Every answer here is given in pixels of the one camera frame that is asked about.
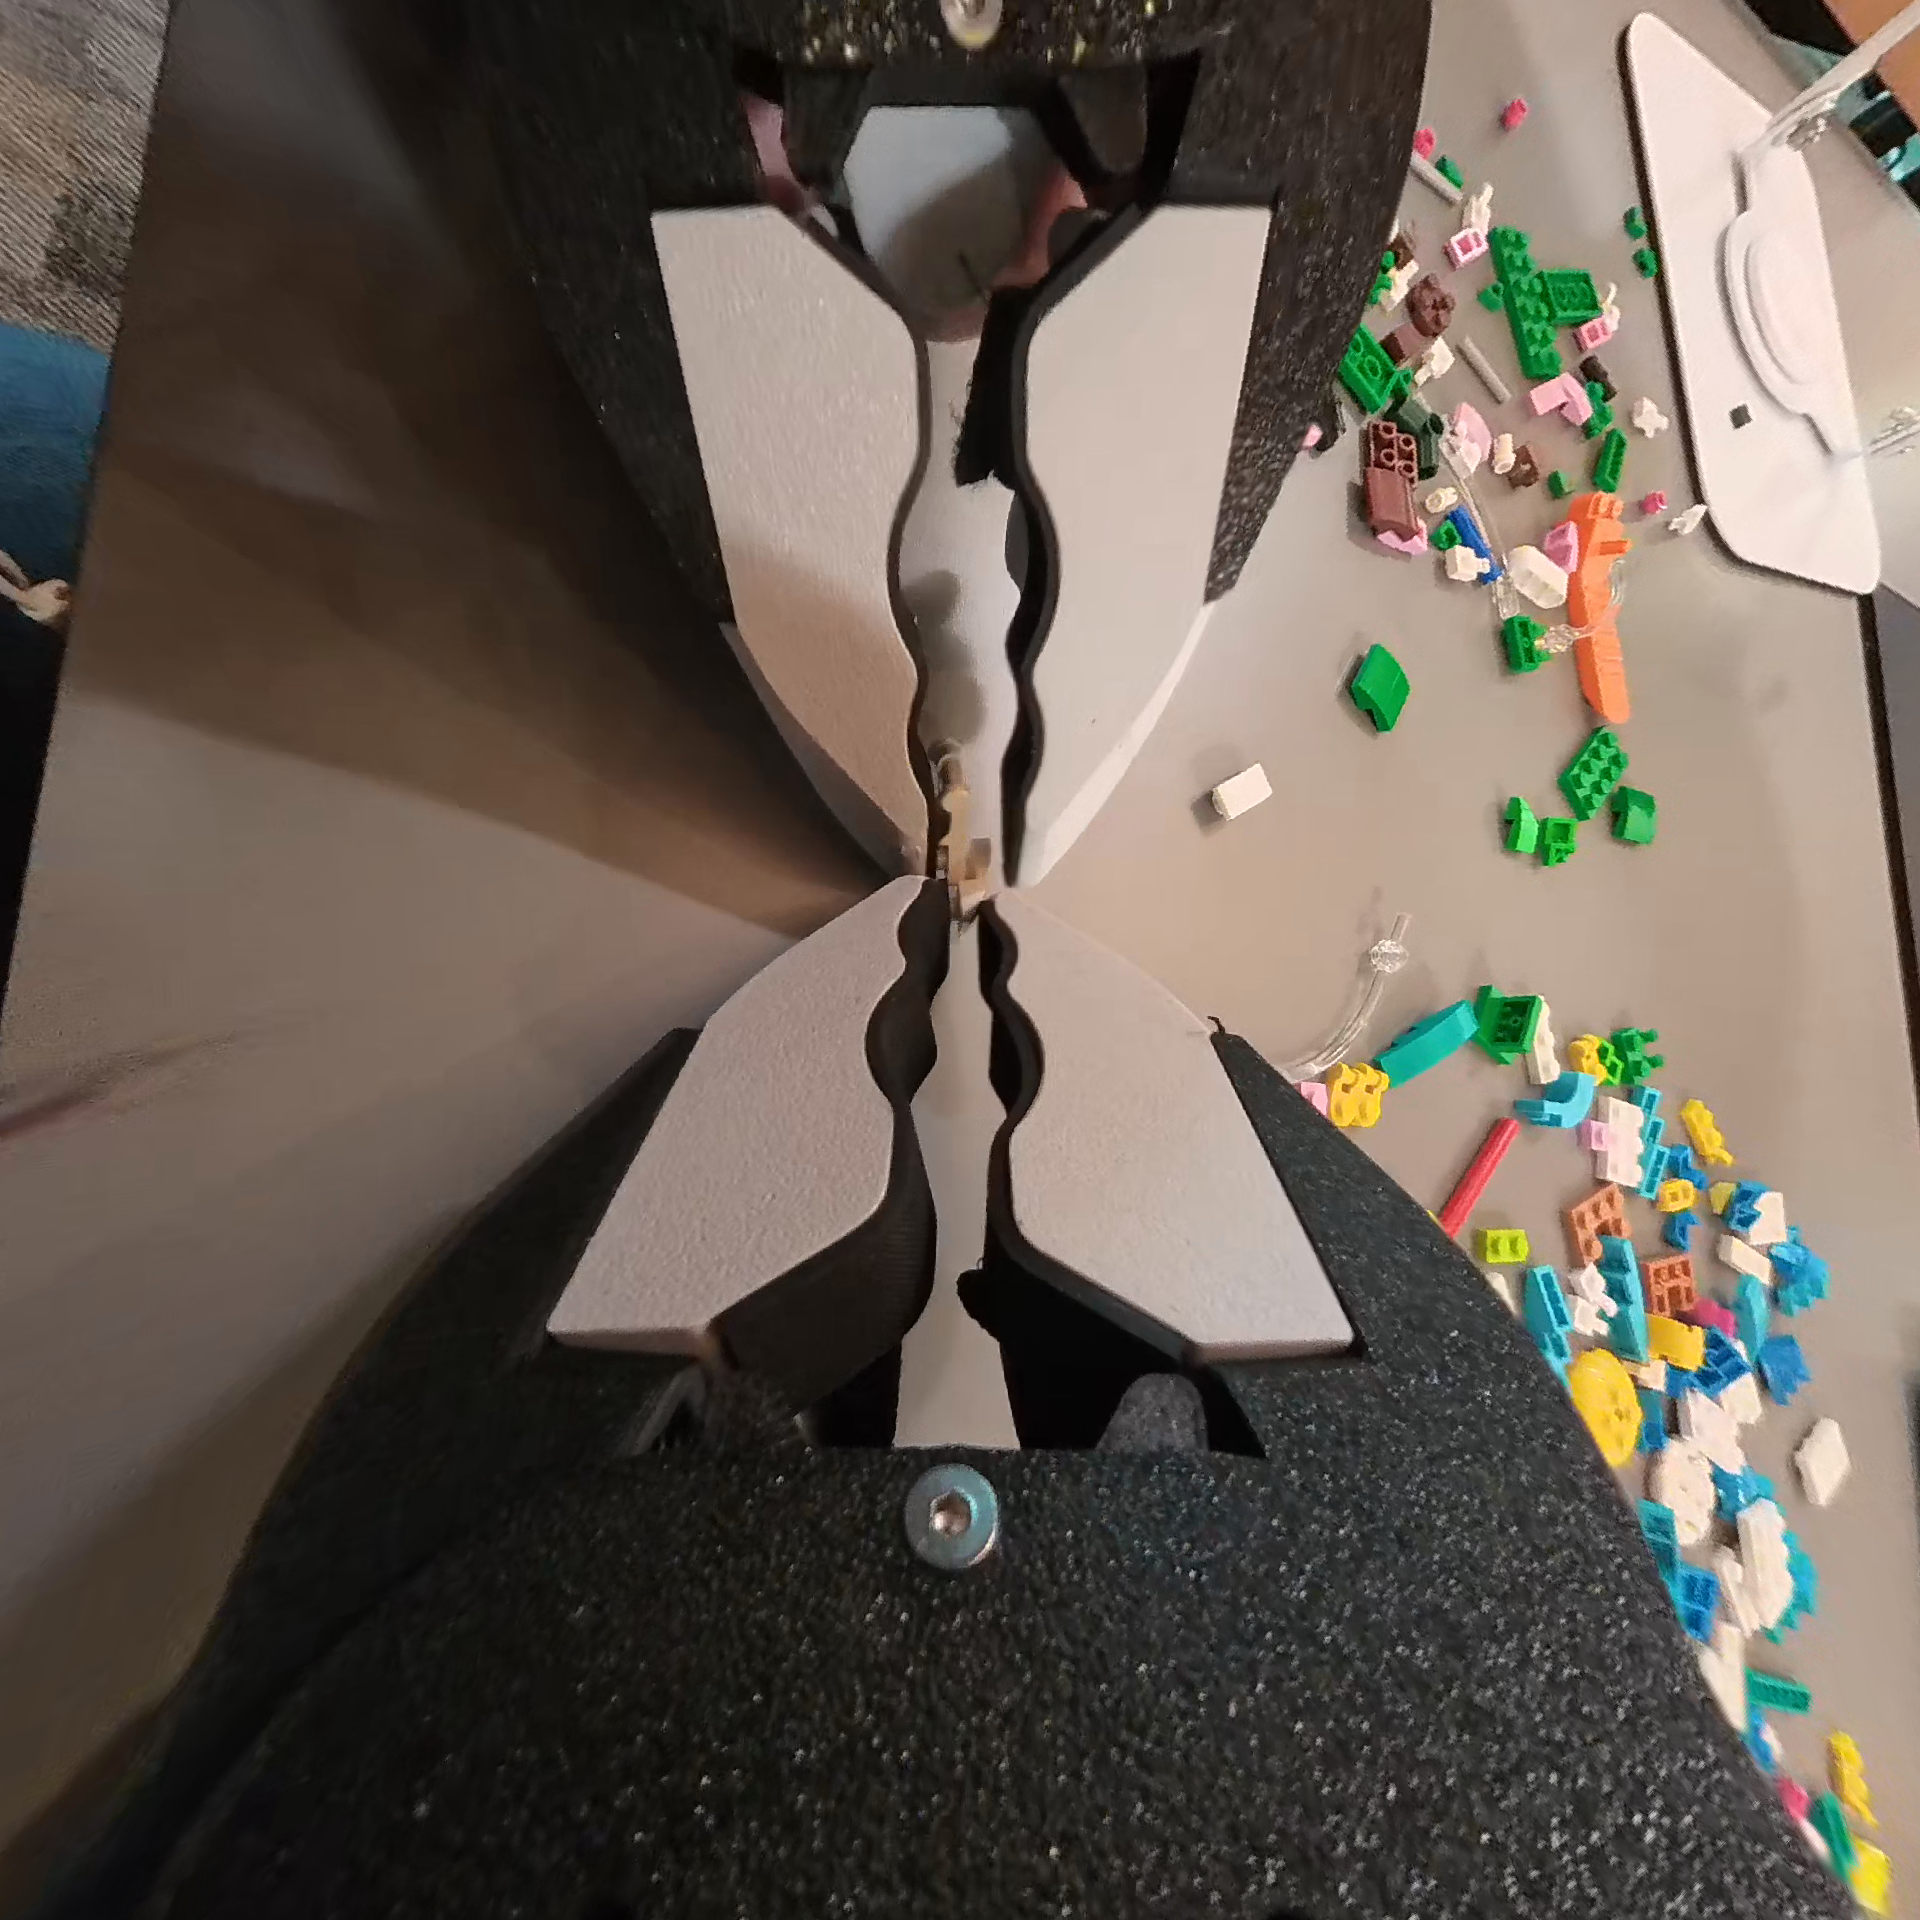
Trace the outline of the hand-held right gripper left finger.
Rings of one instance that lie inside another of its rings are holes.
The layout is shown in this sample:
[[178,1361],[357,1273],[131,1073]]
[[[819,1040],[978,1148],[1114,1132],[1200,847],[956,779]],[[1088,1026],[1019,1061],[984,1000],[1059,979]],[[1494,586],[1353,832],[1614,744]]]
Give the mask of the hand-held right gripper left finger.
[[736,989],[664,1096],[546,1319],[580,1349],[866,1369],[929,1300],[915,1096],[949,893],[893,881]]

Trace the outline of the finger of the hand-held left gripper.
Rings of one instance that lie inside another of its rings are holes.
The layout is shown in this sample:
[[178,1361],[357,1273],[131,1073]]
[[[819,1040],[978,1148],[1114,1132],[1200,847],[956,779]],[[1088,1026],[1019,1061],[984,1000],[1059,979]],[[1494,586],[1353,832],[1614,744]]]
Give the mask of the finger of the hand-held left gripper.
[[923,674],[898,581],[923,343],[861,260],[774,205],[661,211],[654,242],[723,634],[834,819],[888,873],[923,873]]
[[1041,571],[1010,628],[1012,887],[1093,826],[1209,621],[1269,226],[1257,202],[1120,216],[1042,284],[1016,337],[1016,491]]

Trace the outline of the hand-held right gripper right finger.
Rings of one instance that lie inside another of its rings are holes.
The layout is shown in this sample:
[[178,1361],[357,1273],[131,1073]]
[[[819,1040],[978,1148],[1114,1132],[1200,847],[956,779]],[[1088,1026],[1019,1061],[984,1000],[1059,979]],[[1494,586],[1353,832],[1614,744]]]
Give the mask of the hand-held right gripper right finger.
[[989,1224],[1016,1265],[1172,1361],[1352,1352],[1213,1026],[1029,896],[980,909],[978,961],[1004,1108]]

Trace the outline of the small tan lego piece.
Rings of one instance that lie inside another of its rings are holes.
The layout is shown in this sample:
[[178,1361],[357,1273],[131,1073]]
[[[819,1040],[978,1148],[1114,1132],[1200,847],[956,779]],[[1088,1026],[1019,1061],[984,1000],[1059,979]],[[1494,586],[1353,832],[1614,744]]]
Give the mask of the small tan lego piece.
[[942,740],[933,751],[933,784],[942,827],[933,873],[945,881],[950,923],[966,927],[989,892],[993,840],[973,834],[973,789],[958,744]]

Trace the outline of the clear curved lego tube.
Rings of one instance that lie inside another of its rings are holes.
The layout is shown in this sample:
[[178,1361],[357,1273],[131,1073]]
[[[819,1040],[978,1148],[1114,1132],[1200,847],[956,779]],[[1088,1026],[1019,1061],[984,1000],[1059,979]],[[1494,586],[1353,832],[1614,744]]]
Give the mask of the clear curved lego tube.
[[1389,929],[1368,946],[1356,973],[1356,995],[1332,1032],[1309,1044],[1304,1059],[1281,1067],[1289,1084],[1317,1082],[1356,1055],[1356,1047],[1370,1034],[1388,986],[1409,965],[1411,927],[1411,914],[1396,914]]

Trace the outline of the red lego bar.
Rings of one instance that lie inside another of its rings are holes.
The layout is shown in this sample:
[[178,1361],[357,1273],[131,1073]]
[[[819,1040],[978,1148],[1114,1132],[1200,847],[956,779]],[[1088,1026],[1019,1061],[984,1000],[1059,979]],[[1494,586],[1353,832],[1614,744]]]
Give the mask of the red lego bar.
[[1483,1138],[1476,1143],[1467,1165],[1458,1173],[1448,1202],[1435,1213],[1435,1225],[1449,1240],[1465,1232],[1474,1209],[1485,1196],[1488,1184],[1499,1173],[1507,1154],[1521,1137],[1521,1121],[1501,1116],[1490,1122]]

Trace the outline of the pile of green brown lego pieces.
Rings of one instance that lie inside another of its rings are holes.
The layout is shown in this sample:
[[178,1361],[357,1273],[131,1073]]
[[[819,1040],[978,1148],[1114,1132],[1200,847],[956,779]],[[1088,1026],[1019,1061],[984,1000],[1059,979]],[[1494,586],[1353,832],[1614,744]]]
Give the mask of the pile of green brown lego pieces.
[[1685,538],[1706,513],[1670,513],[1661,488],[1629,493],[1637,450],[1670,421],[1651,396],[1622,397],[1602,360],[1617,284],[1549,260],[1461,162],[1433,125],[1414,131],[1409,179],[1435,194],[1440,226],[1392,232],[1308,449],[1353,429],[1356,536],[1481,593],[1514,674],[1552,657],[1574,667],[1568,577],[1548,556],[1572,498],[1619,493],[1632,541],[1638,527]]

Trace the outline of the orange lego carrot piece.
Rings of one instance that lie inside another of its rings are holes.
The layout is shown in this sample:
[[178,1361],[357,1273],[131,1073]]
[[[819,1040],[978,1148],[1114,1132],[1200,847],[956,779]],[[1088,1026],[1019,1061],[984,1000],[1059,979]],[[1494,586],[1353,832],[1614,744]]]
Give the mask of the orange lego carrot piece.
[[1548,556],[1568,577],[1565,610],[1580,693],[1610,728],[1629,720],[1619,618],[1632,545],[1619,493],[1597,490],[1572,498],[1548,541]]

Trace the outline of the pile of blue yellow lego pieces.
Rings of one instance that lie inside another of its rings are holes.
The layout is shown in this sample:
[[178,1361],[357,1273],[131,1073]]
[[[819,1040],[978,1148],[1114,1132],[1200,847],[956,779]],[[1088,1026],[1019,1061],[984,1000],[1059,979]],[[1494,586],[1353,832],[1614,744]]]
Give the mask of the pile of blue yellow lego pieces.
[[1379,1055],[1356,1055],[1297,1091],[1342,1129],[1370,1129],[1389,1093],[1467,1050],[1525,1073],[1497,1117],[1574,1143],[1592,1187],[1564,1209],[1568,1257],[1518,1227],[1453,1243],[1525,1325],[1568,1389],[1602,1464],[1637,1499],[1649,1548],[1699,1674],[1788,1823],[1860,1916],[1893,1916],[1893,1872],[1858,1741],[1827,1732],[1821,1779],[1798,1779],[1788,1720],[1814,1712],[1796,1677],[1758,1659],[1817,1613],[1817,1563],[1793,1528],[1852,1475],[1843,1428],[1813,1419],[1788,1453],[1796,1498],[1750,1456],[1770,1413],[1813,1384],[1793,1319],[1832,1289],[1829,1267],[1764,1184],[1713,1180],[1734,1165],[1713,1112],[1666,1107],[1659,1034],[1619,1026],[1560,1040],[1542,996],[1478,988]]

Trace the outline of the blue cushion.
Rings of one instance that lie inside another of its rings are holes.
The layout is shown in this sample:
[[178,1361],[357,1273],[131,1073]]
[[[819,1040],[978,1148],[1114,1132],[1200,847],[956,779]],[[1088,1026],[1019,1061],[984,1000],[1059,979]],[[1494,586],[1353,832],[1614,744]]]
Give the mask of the blue cushion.
[[2,546],[36,583],[81,578],[109,369],[81,340],[2,325]]

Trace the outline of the white round stand base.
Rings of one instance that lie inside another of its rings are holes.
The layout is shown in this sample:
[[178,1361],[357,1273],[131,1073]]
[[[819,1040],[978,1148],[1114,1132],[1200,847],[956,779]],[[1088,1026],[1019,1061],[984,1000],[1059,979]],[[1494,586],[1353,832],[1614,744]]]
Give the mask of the white round stand base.
[[1753,145],[1737,159],[1734,192],[1718,282],[1744,360],[1764,396],[1809,421],[1832,457],[1858,459],[1866,445],[1810,169],[1788,147]]

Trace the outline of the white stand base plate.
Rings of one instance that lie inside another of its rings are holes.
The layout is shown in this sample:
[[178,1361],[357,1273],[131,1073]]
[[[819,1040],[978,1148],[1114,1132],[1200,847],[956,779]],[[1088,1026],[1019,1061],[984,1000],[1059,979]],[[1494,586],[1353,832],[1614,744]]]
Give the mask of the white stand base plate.
[[1771,145],[1809,159],[1789,145],[1780,113],[1651,12],[1622,32],[1622,68],[1707,519],[1747,565],[1870,595],[1882,583],[1882,531],[1866,453],[1836,459],[1809,421],[1764,396],[1722,290],[1740,153]]

